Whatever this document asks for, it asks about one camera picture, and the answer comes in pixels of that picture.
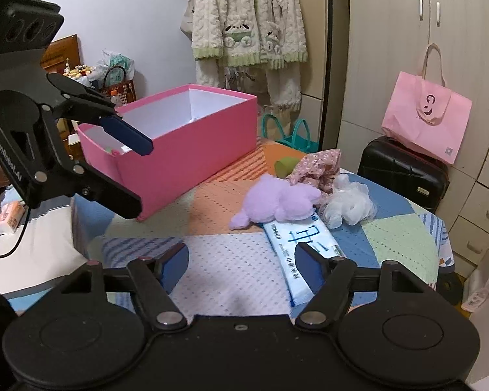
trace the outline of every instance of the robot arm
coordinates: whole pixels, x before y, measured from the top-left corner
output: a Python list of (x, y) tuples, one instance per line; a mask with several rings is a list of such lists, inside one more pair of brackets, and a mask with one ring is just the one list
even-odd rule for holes
[(78, 193), (125, 218), (141, 200), (65, 152), (59, 118), (100, 125), (140, 155), (152, 140), (125, 123), (100, 93), (57, 73), (40, 60), (64, 19), (59, 7), (39, 0), (0, 0), (0, 164), (29, 207)]

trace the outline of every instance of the pink cardboard box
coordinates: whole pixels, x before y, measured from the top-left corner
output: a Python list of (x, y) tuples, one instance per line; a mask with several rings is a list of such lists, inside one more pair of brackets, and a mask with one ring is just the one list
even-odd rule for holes
[(87, 162), (141, 196), (147, 219), (181, 194), (253, 151), (257, 97), (201, 85), (184, 85), (118, 109), (124, 121), (154, 143), (140, 156), (101, 126), (78, 127)]

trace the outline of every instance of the wardrobe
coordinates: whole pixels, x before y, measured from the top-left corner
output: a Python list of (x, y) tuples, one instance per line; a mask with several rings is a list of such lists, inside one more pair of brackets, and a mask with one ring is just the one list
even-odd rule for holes
[[(380, 128), (400, 71), (416, 74), (428, 43), (446, 86), (472, 100), (467, 130), (437, 215), (467, 277), (489, 246), (489, 0), (350, 0), (346, 88), (338, 148), (356, 172)], [(426, 79), (439, 83), (431, 52)]]
[(301, 110), (295, 117), (305, 119), (311, 131), (312, 141), (319, 141), (322, 104), (324, 96), (324, 73), (327, 45), (327, 0), (299, 0), (303, 14), (308, 61), (300, 64)]

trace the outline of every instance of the black cable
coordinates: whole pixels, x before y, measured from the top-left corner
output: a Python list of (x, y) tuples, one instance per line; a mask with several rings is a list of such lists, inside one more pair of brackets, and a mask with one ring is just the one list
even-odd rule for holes
[(29, 223), (29, 217), (30, 217), (30, 215), (31, 215), (31, 208), (29, 207), (27, 209), (27, 214), (25, 215), (25, 223), (23, 225), (22, 232), (20, 232), (20, 236), (18, 237), (17, 243), (14, 245), (14, 247), (12, 248), (11, 251), (9, 251), (8, 253), (5, 253), (5, 254), (1, 254), (0, 255), (0, 258), (9, 257), (12, 253), (14, 253), (16, 251), (16, 249), (20, 245), (20, 242), (22, 241), (23, 234), (25, 233), (25, 228), (27, 227), (27, 223)]

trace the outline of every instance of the stuffed toys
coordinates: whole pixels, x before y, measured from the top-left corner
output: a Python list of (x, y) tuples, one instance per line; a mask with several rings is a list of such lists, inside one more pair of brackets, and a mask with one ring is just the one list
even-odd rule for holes
[(297, 157), (283, 157), (274, 164), (275, 175), (281, 179), (286, 178), (293, 172), (293, 169), (295, 169), (300, 161), (301, 159)]
[(307, 183), (330, 194), (333, 180), (339, 173), (340, 150), (324, 150), (306, 154), (286, 180), (292, 185), (298, 182)]
[(230, 229), (244, 229), (251, 222), (266, 223), (272, 220), (287, 222), (303, 220), (313, 214), (313, 205), (321, 198), (321, 191), (311, 185), (290, 185), (284, 179), (268, 173), (248, 191), (241, 211), (230, 221)]

